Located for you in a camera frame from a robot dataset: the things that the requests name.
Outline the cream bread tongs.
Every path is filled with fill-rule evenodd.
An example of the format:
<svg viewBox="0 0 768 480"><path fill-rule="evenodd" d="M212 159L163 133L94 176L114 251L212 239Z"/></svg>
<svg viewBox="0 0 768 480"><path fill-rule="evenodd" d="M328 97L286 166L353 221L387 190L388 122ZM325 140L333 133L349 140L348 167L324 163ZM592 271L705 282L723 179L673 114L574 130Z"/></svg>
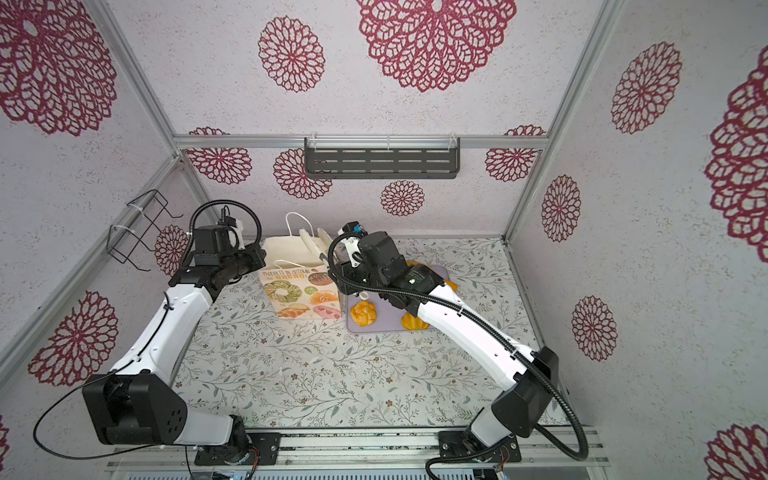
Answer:
<svg viewBox="0 0 768 480"><path fill-rule="evenodd" d="M321 265L328 266L328 252L332 238L325 229L318 228L315 233L300 229L299 238Z"/></svg>

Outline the printed white paper bag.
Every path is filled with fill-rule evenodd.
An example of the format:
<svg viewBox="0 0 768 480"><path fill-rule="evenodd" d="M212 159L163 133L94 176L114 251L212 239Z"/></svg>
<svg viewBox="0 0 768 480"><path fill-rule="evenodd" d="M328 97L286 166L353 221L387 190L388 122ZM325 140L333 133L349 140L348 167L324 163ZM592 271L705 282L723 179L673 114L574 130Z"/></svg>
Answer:
<svg viewBox="0 0 768 480"><path fill-rule="evenodd" d="M311 222L298 212L285 215L288 233L267 238L262 248L266 266L258 277L278 318L283 320L336 321L343 317L339 290L299 238L299 230L315 233Z"/></svg>

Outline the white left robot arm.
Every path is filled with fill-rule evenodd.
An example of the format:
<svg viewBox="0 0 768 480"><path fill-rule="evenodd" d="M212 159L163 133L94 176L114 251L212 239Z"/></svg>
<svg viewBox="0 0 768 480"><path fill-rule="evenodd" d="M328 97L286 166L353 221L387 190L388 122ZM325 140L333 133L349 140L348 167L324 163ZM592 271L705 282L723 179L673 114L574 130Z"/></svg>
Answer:
<svg viewBox="0 0 768 480"><path fill-rule="evenodd" d="M238 415L190 407L172 388L200 319L222 290L265 266L258 243L197 253L171 277L149 324L106 374L94 374L82 396L104 445L197 446L218 464L242 464L252 442Z"/></svg>

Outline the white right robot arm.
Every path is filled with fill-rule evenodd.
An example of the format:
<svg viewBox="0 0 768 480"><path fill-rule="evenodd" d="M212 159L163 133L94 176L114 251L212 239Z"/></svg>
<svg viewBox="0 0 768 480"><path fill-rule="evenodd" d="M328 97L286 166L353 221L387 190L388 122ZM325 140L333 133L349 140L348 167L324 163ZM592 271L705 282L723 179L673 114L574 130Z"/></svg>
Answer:
<svg viewBox="0 0 768 480"><path fill-rule="evenodd" d="M471 421L459 449L447 461L488 457L514 437L542 432L540 419L551 402L564 407L558 390L557 355L514 340L468 307L431 268L398 257L375 266L359 255L352 262L329 261L331 277L349 293L372 292L436 328L476 360L501 388L490 406Z"/></svg>

